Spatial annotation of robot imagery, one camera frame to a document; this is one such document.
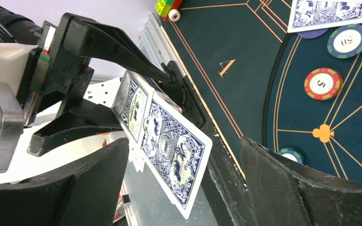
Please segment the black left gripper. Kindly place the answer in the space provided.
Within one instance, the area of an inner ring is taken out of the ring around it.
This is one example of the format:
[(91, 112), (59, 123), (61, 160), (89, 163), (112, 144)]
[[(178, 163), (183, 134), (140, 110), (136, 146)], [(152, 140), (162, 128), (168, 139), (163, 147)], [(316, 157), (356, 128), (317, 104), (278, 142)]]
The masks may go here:
[[(16, 94), (25, 125), (31, 125), (39, 112), (59, 101), (78, 102), (83, 97), (93, 75), (91, 58), (116, 63), (159, 81), (171, 81), (123, 30), (91, 18), (65, 13), (58, 26), (44, 21), (33, 35), (37, 46), (27, 58)], [(84, 99), (33, 133), (27, 153), (40, 157), (81, 138), (122, 130), (109, 107)]]

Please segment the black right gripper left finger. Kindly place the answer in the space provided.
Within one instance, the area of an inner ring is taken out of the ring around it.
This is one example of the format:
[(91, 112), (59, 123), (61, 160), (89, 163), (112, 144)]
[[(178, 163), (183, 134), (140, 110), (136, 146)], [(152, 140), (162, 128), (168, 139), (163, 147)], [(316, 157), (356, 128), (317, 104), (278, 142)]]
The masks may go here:
[(0, 226), (110, 226), (129, 141), (118, 139), (18, 184), (0, 184)]

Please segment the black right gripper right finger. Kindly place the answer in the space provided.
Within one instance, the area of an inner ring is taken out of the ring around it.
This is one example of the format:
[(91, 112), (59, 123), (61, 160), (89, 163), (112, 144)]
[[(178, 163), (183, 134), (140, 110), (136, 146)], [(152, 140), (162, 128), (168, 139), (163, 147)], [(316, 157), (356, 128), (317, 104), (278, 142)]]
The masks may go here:
[(362, 226), (362, 183), (332, 176), (240, 140), (255, 220), (260, 226)]

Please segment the green blue chip stack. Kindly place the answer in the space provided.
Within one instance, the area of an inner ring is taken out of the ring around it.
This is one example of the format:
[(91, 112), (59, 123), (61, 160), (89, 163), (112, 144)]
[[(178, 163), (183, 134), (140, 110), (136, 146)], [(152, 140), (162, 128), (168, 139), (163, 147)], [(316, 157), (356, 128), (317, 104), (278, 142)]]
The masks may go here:
[(285, 147), (277, 151), (277, 154), (280, 156), (283, 156), (285, 158), (288, 158), (292, 161), (298, 162), (299, 164), (304, 165), (304, 159), (303, 156), (296, 151), (294, 148)]

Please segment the blue playing card deck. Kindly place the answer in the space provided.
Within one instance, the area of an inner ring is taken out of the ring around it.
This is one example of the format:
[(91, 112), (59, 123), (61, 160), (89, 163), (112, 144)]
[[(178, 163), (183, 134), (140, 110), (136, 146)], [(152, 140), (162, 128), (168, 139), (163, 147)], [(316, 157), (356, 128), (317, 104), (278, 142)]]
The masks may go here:
[(160, 82), (135, 72), (128, 71), (121, 78), (112, 111), (125, 131), (127, 137), (140, 148), (145, 134), (144, 120), (148, 117), (154, 92), (178, 112), (179, 107), (159, 87)]

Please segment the blue backed playing card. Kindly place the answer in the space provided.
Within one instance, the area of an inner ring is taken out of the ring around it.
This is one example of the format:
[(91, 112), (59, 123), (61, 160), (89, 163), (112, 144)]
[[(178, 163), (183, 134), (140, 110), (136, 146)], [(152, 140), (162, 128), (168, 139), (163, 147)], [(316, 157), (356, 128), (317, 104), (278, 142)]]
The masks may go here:
[(161, 188), (188, 219), (213, 146), (211, 138), (153, 94), (141, 152)]
[(288, 33), (362, 23), (362, 0), (294, 0)]

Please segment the orange poker chip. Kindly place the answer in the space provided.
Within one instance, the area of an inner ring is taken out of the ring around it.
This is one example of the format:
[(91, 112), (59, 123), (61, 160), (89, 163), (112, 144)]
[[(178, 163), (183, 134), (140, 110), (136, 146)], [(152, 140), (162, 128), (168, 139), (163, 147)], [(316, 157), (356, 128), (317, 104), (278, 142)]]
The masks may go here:
[(305, 81), (306, 94), (315, 100), (328, 100), (335, 97), (343, 86), (342, 76), (330, 68), (318, 68), (311, 71)]

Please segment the green blue poker chip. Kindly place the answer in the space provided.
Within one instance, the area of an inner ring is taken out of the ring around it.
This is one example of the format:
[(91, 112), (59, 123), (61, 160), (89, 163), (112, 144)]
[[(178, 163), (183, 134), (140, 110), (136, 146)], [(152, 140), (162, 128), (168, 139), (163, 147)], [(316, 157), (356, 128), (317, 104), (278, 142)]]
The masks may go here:
[(347, 59), (362, 52), (362, 25), (348, 24), (336, 29), (327, 42), (328, 52), (336, 58)]

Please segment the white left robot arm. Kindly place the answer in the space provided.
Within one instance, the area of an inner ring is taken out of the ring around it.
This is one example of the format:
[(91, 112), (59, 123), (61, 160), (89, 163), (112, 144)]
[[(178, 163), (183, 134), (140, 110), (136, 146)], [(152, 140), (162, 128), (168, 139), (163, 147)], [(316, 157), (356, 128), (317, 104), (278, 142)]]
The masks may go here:
[(27, 145), (32, 154), (41, 156), (65, 143), (64, 134), (76, 127), (85, 127), (88, 135), (106, 132), (85, 116), (93, 58), (171, 81), (117, 27), (72, 13), (63, 14), (59, 25), (38, 26), (0, 6), (0, 174), (10, 168), (24, 129), (55, 104), (60, 107), (53, 122)]

